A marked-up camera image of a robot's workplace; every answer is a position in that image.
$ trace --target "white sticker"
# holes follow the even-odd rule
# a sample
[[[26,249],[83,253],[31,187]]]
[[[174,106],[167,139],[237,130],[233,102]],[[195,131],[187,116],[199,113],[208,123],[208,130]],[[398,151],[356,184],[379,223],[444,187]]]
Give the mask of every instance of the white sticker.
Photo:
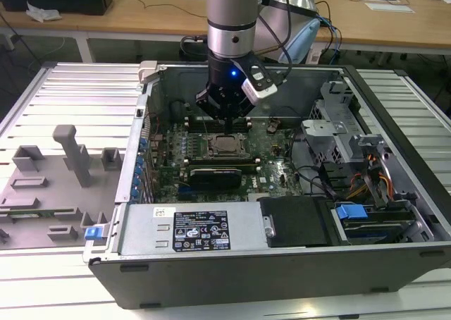
[[[174,216],[175,207],[155,207],[154,218],[171,218]]]
[[[216,244],[228,244],[228,239],[216,239]]]

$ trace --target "gray plastic block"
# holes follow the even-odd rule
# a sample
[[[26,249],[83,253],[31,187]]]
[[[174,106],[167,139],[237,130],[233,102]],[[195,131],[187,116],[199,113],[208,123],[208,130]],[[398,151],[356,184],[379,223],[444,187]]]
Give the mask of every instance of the gray plastic block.
[[[122,168],[122,159],[119,149],[106,147],[101,152],[101,163],[105,171],[120,171]]]
[[[70,212],[55,212],[58,220],[82,220],[83,213],[78,207],[74,207]]]
[[[43,158],[38,146],[20,146],[13,156],[13,161],[20,172],[37,172],[34,161]]]
[[[92,221],[91,217],[89,216],[89,213],[85,212],[83,213],[82,221],[80,223],[80,228],[82,230],[85,230],[86,228],[94,225],[94,222]]]
[[[9,238],[9,234],[0,228],[0,242],[6,244],[6,238]]]
[[[77,129],[74,125],[58,125],[55,127],[53,137],[63,147],[80,186],[89,187],[91,185],[91,175],[88,171],[89,163],[83,161],[84,156],[80,153],[80,148],[75,141],[76,132]]]
[[[15,179],[11,183],[11,187],[15,190],[21,188],[42,188],[46,187],[48,183],[45,177],[27,177]]]
[[[97,223],[108,223],[108,220],[106,220],[104,212],[99,213],[99,217],[97,218]]]
[[[14,223],[14,219],[8,214],[0,214],[0,223]]]
[[[47,235],[53,241],[59,240],[77,240],[78,232],[72,225],[49,226]]]
[[[39,200],[35,198],[28,199],[3,199],[0,203],[0,209],[36,209],[39,206]]]
[[[63,161],[64,156],[45,156],[42,160],[36,160],[38,174],[14,170],[4,191],[0,192],[0,203],[4,199],[34,199],[36,197],[39,200],[39,207],[35,211],[53,210],[54,217],[49,214],[48,217],[35,218],[33,213],[29,213],[28,217],[27,214],[23,214],[22,217],[8,216],[9,209],[0,207],[0,228],[7,232],[13,240],[3,245],[0,243],[2,250],[83,246],[85,243],[82,236],[84,230],[80,228],[83,212],[87,211],[94,222],[97,221],[101,212],[104,213],[106,220],[111,220],[121,172],[105,171],[100,154],[91,155],[89,172],[92,184],[87,188],[81,188],[74,172],[67,170]],[[36,176],[45,177],[49,184],[46,187],[19,190],[11,187],[14,180]],[[74,227],[78,232],[78,239],[52,241],[47,235],[49,226],[58,224]]]
[[[89,153],[87,153],[86,146],[84,146],[83,144],[78,145],[78,150],[80,151],[81,161],[83,163],[86,163],[87,167],[89,168],[91,166],[92,158],[89,156]],[[63,160],[68,170],[73,171],[72,163],[69,161],[69,159],[64,157]]]

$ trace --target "table leg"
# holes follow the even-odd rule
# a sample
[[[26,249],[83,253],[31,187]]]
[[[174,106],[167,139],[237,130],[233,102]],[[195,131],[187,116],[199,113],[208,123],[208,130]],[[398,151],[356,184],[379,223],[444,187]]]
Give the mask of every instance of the table leg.
[[[82,57],[82,62],[95,63],[96,59],[89,46],[88,38],[77,37],[75,38],[75,40],[77,41],[78,51],[80,52],[80,56]]]
[[[9,35],[0,35],[0,44],[4,45],[7,51],[14,50],[14,43],[11,41]]]
[[[315,46],[313,44],[310,48],[309,54],[307,54],[306,64],[316,65],[319,63],[319,57],[321,57],[322,47]]]

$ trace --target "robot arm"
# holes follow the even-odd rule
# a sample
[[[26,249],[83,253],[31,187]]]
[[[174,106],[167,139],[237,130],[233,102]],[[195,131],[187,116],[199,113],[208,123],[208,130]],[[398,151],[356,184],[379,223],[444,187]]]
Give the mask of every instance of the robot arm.
[[[296,6],[291,7],[306,7],[307,3],[294,1]],[[288,7],[281,0],[271,2],[276,11]],[[207,0],[209,81],[196,102],[210,117],[224,121],[226,132],[284,81],[282,75],[267,71],[252,52],[258,16],[259,0]]]

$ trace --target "blue latch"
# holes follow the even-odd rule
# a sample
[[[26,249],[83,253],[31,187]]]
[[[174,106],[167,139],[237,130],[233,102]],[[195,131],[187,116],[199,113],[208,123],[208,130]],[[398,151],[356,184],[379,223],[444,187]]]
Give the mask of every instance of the blue latch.
[[[88,227],[85,231],[85,240],[101,240],[104,228],[101,226]]]
[[[340,219],[366,219],[368,214],[366,214],[364,205],[360,204],[343,204],[335,209],[337,211],[338,217]]]

